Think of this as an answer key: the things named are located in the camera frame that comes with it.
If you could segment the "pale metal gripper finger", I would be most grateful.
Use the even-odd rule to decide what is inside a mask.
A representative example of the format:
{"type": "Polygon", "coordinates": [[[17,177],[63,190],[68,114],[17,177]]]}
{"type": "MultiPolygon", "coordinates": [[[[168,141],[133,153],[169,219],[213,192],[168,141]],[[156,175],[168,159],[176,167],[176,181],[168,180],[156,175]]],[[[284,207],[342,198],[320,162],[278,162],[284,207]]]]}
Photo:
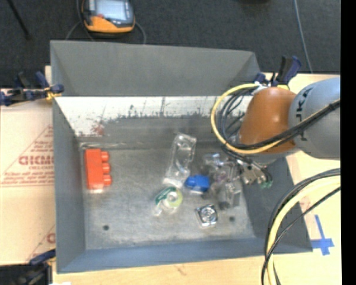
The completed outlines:
{"type": "Polygon", "coordinates": [[[236,189],[237,182],[240,180],[240,175],[229,176],[225,173],[220,173],[216,178],[217,189],[228,188],[236,189]]]}
{"type": "Polygon", "coordinates": [[[216,157],[214,160],[214,168],[215,170],[225,170],[225,169],[233,169],[240,168],[240,163],[237,160],[234,160],[229,157],[216,157]]]}

